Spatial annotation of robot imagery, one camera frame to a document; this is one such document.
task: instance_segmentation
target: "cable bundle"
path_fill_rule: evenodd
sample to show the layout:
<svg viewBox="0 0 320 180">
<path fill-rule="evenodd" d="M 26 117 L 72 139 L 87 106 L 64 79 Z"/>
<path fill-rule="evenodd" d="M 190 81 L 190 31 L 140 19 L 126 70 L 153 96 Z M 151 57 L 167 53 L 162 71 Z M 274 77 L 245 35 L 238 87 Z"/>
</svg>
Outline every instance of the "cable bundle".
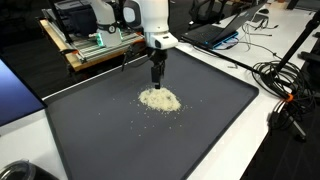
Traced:
<svg viewBox="0 0 320 180">
<path fill-rule="evenodd" d="M 302 121 L 302 116 L 315 109 L 314 92 L 305 80 L 303 72 L 294 64 L 287 63 L 281 72 L 276 71 L 280 61 L 261 62 L 253 66 L 258 72 L 252 72 L 254 80 L 267 92 L 280 98 L 282 101 L 276 106 L 276 113 L 285 115 L 280 124 L 271 122 L 273 129 L 286 129 L 294 121 Z"/>
</svg>

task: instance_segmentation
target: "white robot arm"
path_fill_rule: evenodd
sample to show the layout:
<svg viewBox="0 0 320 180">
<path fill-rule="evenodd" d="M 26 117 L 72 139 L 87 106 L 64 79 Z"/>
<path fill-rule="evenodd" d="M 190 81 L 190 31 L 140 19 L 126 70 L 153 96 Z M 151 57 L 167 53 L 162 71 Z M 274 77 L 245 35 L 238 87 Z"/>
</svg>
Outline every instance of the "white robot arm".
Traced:
<svg viewBox="0 0 320 180">
<path fill-rule="evenodd" d="M 168 0 L 127 0 L 123 14 L 131 28 L 144 29 L 148 47 L 165 50 L 178 45 L 178 40 L 169 32 Z"/>
<path fill-rule="evenodd" d="M 121 44 L 120 30 L 114 11 L 106 0 L 87 0 L 97 18 L 97 41 L 100 47 L 113 47 Z"/>
<path fill-rule="evenodd" d="M 151 68 L 152 82 L 160 89 L 164 76 L 167 49 L 178 45 L 178 40 L 169 32 L 168 0 L 126 0 L 123 15 L 126 23 L 134 29 L 143 28 L 148 57 L 154 63 Z"/>
</svg>

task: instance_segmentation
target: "monitor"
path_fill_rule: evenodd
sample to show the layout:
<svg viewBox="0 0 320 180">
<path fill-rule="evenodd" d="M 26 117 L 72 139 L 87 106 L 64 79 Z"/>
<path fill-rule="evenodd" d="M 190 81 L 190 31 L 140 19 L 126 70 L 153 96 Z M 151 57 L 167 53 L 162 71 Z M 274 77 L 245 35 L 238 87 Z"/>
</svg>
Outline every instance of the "monitor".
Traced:
<svg viewBox="0 0 320 180">
<path fill-rule="evenodd" d="M 0 59 L 0 127 L 45 107 L 31 88 Z"/>
</svg>

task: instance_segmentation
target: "black tray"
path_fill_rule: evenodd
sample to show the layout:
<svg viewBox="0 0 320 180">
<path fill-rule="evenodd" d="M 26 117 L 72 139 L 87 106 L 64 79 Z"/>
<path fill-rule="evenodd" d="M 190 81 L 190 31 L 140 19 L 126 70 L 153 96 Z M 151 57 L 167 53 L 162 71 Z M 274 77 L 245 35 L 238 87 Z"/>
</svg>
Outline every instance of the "black tray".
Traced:
<svg viewBox="0 0 320 180">
<path fill-rule="evenodd" d="M 45 101 L 69 179 L 187 178 L 259 92 L 171 49 L 162 84 L 183 109 L 162 114 L 138 102 L 152 87 L 151 65 L 118 68 Z"/>
</svg>

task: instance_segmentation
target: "white table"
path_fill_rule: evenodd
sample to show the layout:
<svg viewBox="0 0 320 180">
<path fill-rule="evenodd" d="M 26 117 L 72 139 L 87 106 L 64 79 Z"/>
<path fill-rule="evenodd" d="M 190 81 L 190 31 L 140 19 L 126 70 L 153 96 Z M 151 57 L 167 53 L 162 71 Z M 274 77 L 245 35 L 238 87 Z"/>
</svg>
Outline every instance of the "white table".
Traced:
<svg viewBox="0 0 320 180">
<path fill-rule="evenodd" d="M 312 15 L 301 10 L 270 9 L 269 17 L 269 26 L 279 24 L 279 27 L 274 30 L 261 31 L 261 33 L 272 34 L 272 37 L 252 36 L 252 43 L 266 46 L 277 52 L 279 56 L 283 56 L 304 30 L 305 24 L 312 18 Z M 229 21 L 230 18 L 222 21 L 221 26 L 226 25 Z M 310 51 L 315 42 L 316 38 L 309 37 L 298 52 Z M 178 48 L 232 76 L 257 86 L 250 72 L 241 67 L 228 68 L 233 64 L 203 54 L 189 44 L 180 43 Z M 238 44 L 231 50 L 220 51 L 220 53 L 250 66 L 257 62 L 274 60 L 270 52 L 261 48 L 252 46 L 249 52 L 246 52 L 246 49 L 245 44 Z M 304 61 L 295 55 L 290 62 L 301 67 Z M 277 98 L 260 88 L 258 97 L 230 126 L 189 179 L 239 179 L 265 138 L 268 132 L 268 113 L 278 101 Z M 59 179 L 67 179 L 44 111 L 2 127 L 0 133 L 4 131 L 11 132 L 7 132 L 0 138 L 0 169 L 13 161 L 27 158 Z"/>
</svg>

